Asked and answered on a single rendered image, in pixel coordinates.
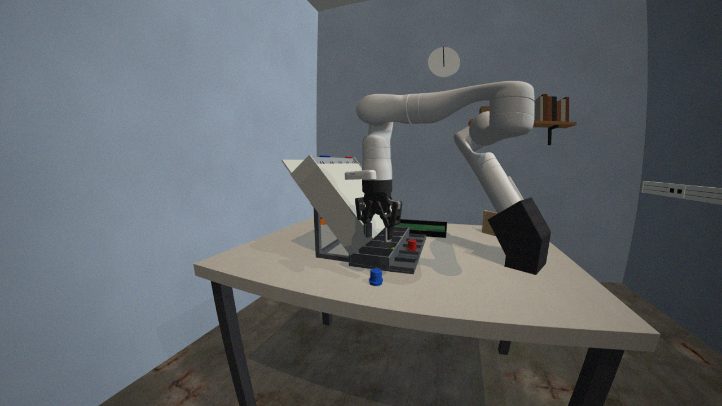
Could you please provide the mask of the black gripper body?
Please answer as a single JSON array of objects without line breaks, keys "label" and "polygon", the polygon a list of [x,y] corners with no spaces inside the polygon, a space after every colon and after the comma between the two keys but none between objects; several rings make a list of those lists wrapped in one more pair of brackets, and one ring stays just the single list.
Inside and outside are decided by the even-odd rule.
[{"label": "black gripper body", "polygon": [[[387,212],[392,200],[390,193],[392,192],[392,179],[391,180],[363,180],[363,201],[366,205],[368,200],[372,201],[371,214],[379,215],[375,202],[381,201],[382,211]],[[368,193],[376,193],[376,195],[368,195]],[[389,200],[390,199],[390,200]]]}]

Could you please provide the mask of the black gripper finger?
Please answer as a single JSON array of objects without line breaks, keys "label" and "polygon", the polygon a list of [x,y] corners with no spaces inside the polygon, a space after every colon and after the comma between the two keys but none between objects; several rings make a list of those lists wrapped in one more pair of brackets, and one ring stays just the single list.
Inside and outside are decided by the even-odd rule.
[{"label": "black gripper finger", "polygon": [[[390,199],[389,199],[390,200]],[[394,237],[394,226],[400,224],[400,213],[402,212],[402,201],[390,200],[390,208],[387,210],[386,215],[382,211],[381,201],[375,202],[376,209],[379,216],[384,223],[384,241],[389,242]],[[390,211],[392,209],[392,211]]]},{"label": "black gripper finger", "polygon": [[[368,200],[366,203],[366,206],[364,206],[363,197],[356,198],[355,200],[355,206],[356,206],[356,214],[358,215],[358,219],[363,221],[364,224],[364,237],[371,237],[372,236],[372,216],[376,214],[371,214],[369,211],[371,209],[372,201]],[[361,211],[362,214],[361,215]]]}]

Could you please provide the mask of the blue plastic cap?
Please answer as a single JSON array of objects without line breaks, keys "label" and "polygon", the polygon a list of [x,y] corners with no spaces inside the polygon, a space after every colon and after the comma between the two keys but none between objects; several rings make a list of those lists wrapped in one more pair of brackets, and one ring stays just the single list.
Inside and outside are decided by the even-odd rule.
[{"label": "blue plastic cap", "polygon": [[382,270],[381,269],[371,269],[371,278],[369,278],[369,283],[372,286],[382,285]]}]

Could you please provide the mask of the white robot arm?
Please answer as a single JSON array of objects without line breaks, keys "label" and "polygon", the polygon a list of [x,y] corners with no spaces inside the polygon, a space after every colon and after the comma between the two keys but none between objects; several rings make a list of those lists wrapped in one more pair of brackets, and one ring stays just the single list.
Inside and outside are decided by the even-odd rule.
[{"label": "white robot arm", "polygon": [[480,113],[470,126],[456,132],[454,141],[497,213],[515,205],[523,197],[495,155],[475,151],[502,139],[525,135],[533,129],[534,88],[522,81],[422,94],[364,96],[356,106],[359,119],[369,124],[368,136],[363,138],[363,170],[347,171],[345,180],[392,179],[390,136],[394,122],[435,123],[462,107],[484,100],[490,101],[490,112]]}]

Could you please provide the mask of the open wooden crate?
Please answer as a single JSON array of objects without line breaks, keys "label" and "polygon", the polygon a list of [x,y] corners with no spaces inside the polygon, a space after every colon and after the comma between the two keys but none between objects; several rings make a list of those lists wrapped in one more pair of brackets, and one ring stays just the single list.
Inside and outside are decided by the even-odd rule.
[{"label": "open wooden crate", "polygon": [[487,211],[484,210],[484,218],[483,218],[483,225],[482,225],[482,233],[489,234],[496,236],[493,229],[491,228],[488,219],[492,218],[494,215],[497,215],[494,211]]}]

